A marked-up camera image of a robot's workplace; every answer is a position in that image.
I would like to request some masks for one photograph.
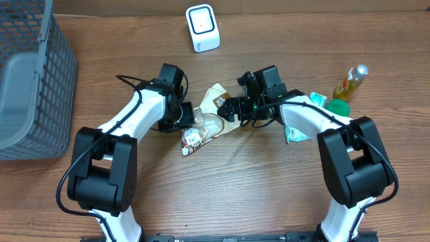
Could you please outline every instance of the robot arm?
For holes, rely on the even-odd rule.
[[[163,118],[165,114],[165,97],[156,91],[147,89],[138,90],[142,96],[142,103],[137,110],[117,129],[112,132],[112,135],[123,136],[128,135],[136,138],[139,143],[143,136],[148,132],[149,128]],[[139,101],[138,91],[134,92],[133,98],[114,118],[109,122],[99,126],[102,132],[111,129],[119,120],[121,120]],[[104,155],[104,159],[112,160],[112,155]]]
[[[373,202],[394,180],[381,157],[361,143],[350,130],[332,122],[315,109],[323,110],[340,123],[351,127],[354,132],[360,133],[388,160],[373,121],[367,117],[353,120],[338,116],[313,104],[301,91],[287,91],[275,66],[254,72],[253,76],[247,72],[238,78],[238,82],[246,91],[246,97],[226,100],[218,110],[218,115],[230,122],[237,115],[241,124],[245,120],[249,123],[250,120],[273,118],[280,124],[297,128],[317,141],[325,183],[333,199],[326,218],[317,227],[314,240],[348,241],[361,207]],[[363,151],[363,155],[351,160],[348,155],[350,151]],[[358,225],[352,231],[352,237],[356,241],[359,241]]]
[[[98,129],[83,127],[76,135],[72,164],[103,133],[107,136],[105,142],[71,170],[67,195],[82,209],[101,215],[98,217],[104,218],[116,241],[143,240],[142,229],[134,220],[130,206],[136,193],[138,143],[155,122],[163,132],[189,128],[194,123],[191,103],[182,102],[186,93],[181,86],[183,76],[178,67],[163,64],[158,79],[137,85],[131,101],[114,118]],[[127,115],[130,116],[108,134]],[[92,164],[93,159],[110,160],[112,166],[110,169],[97,167]],[[112,241],[106,227],[101,225],[101,228],[107,241]]]
[[[296,96],[288,100],[289,102],[307,103],[322,109],[312,103],[309,97],[305,95]],[[328,118],[324,117],[319,112],[304,106],[297,106],[291,104],[284,104],[280,108],[280,115],[284,124],[297,128],[303,132],[307,137],[312,140],[317,140],[317,134],[323,133],[326,130],[336,130],[341,126],[331,122]],[[352,118],[339,116],[328,110],[324,110],[330,116],[336,118],[342,123],[348,125],[353,120]],[[353,151],[352,147],[347,147],[347,150]],[[349,230],[351,229],[355,217],[358,215],[362,206],[373,202],[376,198],[369,197],[358,202],[354,207],[348,208],[346,205],[338,203],[334,198],[331,200],[329,211],[318,226],[321,233],[320,237],[324,237],[330,242],[344,242],[348,240]],[[361,215],[358,224],[363,219],[364,214]],[[358,226],[353,232],[353,238],[358,236]]]

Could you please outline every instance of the crumpled plastic bag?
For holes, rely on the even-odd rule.
[[[193,127],[182,132],[182,155],[190,155],[215,138],[239,127],[237,118],[234,122],[228,122],[217,114],[219,107],[230,97],[219,83],[206,91],[200,106],[194,108]]]

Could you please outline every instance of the gray plastic basket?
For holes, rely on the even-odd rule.
[[[0,160],[66,153],[76,78],[52,0],[0,0]]]

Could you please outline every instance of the wooden table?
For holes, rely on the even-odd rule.
[[[221,47],[196,54],[185,16],[59,19],[79,63],[72,139],[98,127],[132,96],[115,74],[156,77],[163,63],[189,77],[198,106],[220,83],[243,95],[235,78],[276,65],[288,89],[331,96],[351,67],[370,75],[350,101],[369,116],[400,180],[393,201],[370,209],[360,226],[381,241],[430,237],[430,14],[320,13],[217,16]],[[93,218],[67,215],[55,189],[62,159],[0,162],[0,241],[78,241],[96,237]],[[312,231],[330,202],[317,145],[286,145],[282,126],[237,129],[189,157],[180,133],[150,131],[138,147],[137,222],[147,235],[252,235]],[[76,202],[62,200],[69,208]]]

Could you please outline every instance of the small white box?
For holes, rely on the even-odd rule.
[[[203,52],[220,46],[220,32],[214,10],[208,4],[190,7],[186,12],[194,50]]]

